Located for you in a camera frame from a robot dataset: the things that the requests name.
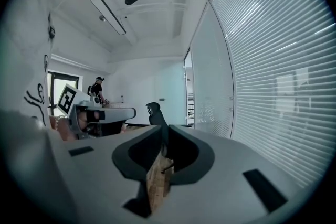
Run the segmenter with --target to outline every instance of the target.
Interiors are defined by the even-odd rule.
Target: office chair
[[[163,117],[158,103],[152,102],[146,105],[149,113],[149,122],[151,125],[160,125],[162,131],[162,146],[161,154],[163,157],[173,160],[172,150],[169,147],[169,126]],[[172,168],[174,163],[161,170],[161,174],[164,174],[166,170]]]

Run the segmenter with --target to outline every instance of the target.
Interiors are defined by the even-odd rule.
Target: chair headrest
[[[158,103],[152,102],[146,105],[150,116],[160,110],[160,105]]]

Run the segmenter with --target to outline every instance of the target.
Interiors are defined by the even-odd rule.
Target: window blind
[[[233,76],[223,31],[207,4],[191,45],[195,85],[195,128],[230,138]]]
[[[236,77],[232,139],[301,186],[315,182],[336,146],[336,25],[325,0],[212,4]]]

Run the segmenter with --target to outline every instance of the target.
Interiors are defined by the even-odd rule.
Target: bracelet
[[[56,117],[56,122],[55,122],[55,130],[58,131],[58,122],[61,120],[61,119],[66,119],[67,117],[64,116],[64,115],[61,115],[61,116],[58,116]]]

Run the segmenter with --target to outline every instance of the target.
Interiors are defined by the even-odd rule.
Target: white ceiling
[[[126,35],[119,36],[108,22],[100,21],[100,13],[91,0],[53,0],[53,3],[55,13],[66,14],[73,23],[80,24],[89,36],[99,38],[110,52],[121,47],[131,49],[144,44],[167,44],[169,40],[176,40],[181,33],[185,0],[139,0],[132,6],[127,6],[124,0],[105,1],[121,19]]]

